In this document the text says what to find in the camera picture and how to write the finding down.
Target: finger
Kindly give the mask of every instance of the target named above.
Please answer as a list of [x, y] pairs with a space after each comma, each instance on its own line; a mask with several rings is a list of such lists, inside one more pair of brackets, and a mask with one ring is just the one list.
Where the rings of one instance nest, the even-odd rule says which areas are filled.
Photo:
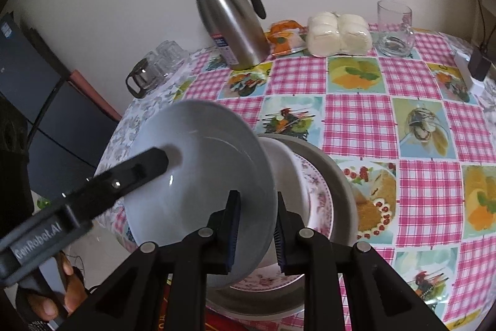
[[27, 299], [33, 312], [43, 321], [48, 322], [59, 315], [55, 303], [48, 297], [30, 294]]
[[62, 261], [62, 269], [67, 276], [74, 274], [73, 266], [70, 264], [69, 259], [64, 253], [60, 253], [60, 260]]
[[68, 313], [72, 314], [87, 297], [81, 280], [76, 274], [71, 275], [69, 277], [64, 299]]

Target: table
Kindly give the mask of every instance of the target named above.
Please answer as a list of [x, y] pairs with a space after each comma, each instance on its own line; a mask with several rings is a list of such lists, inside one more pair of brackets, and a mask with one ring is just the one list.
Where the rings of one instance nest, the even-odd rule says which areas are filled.
[[[370, 29], [376, 34], [376, 25]], [[419, 289], [449, 328], [472, 321], [475, 328], [496, 299], [496, 84], [489, 78], [478, 99], [467, 94], [453, 60], [459, 48], [470, 46], [417, 30], [407, 58], [375, 47], [366, 57], [302, 51], [269, 57], [247, 72], [229, 70], [214, 48], [197, 51], [180, 81], [131, 103], [97, 172], [125, 160], [142, 124], [174, 101], [217, 101], [258, 133], [280, 130], [262, 119], [286, 109], [309, 125], [282, 133], [321, 148], [353, 186], [370, 192], [358, 205], [357, 238]], [[374, 196], [378, 190], [382, 199]], [[129, 251], [136, 248], [122, 201], [98, 220]], [[351, 329], [342, 283], [341, 291]], [[247, 324], [301, 328], [303, 313]]]

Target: metal tray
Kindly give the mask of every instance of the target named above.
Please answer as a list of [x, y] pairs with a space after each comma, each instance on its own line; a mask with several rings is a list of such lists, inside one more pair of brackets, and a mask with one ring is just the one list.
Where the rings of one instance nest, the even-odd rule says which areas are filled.
[[[330, 240], [353, 246], [357, 240], [358, 214], [350, 185], [338, 165], [308, 142], [287, 135], [261, 134], [286, 144], [307, 159], [324, 177], [334, 205]], [[304, 277], [283, 288], [267, 292], [246, 292], [230, 287], [207, 290], [207, 306], [239, 320], [278, 320], [304, 309]]]

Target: orange snack package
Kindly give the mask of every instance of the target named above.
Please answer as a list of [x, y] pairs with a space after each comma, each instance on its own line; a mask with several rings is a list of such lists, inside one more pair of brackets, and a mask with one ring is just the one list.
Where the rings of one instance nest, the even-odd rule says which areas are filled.
[[305, 28], [294, 20], [281, 20], [271, 24], [267, 39], [273, 44], [271, 54], [289, 55], [307, 47], [304, 41]]

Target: metal bolt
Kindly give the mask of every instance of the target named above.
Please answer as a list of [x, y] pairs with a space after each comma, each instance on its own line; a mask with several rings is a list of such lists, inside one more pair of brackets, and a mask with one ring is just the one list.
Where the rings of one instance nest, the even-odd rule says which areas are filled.
[[209, 227], [202, 227], [200, 230], [198, 230], [198, 236], [200, 237], [210, 237], [214, 234], [214, 231], [210, 229]]
[[141, 250], [142, 253], [145, 254], [151, 253], [152, 251], [155, 250], [155, 243], [145, 242], [139, 247], [139, 249]]
[[310, 237], [313, 236], [313, 230], [312, 229], [309, 229], [308, 227], [304, 227], [298, 233], [304, 239], [309, 239]]
[[363, 253], [367, 253], [371, 249], [370, 244], [367, 242], [358, 242], [356, 244], [356, 248], [358, 248], [358, 250], [363, 252]]

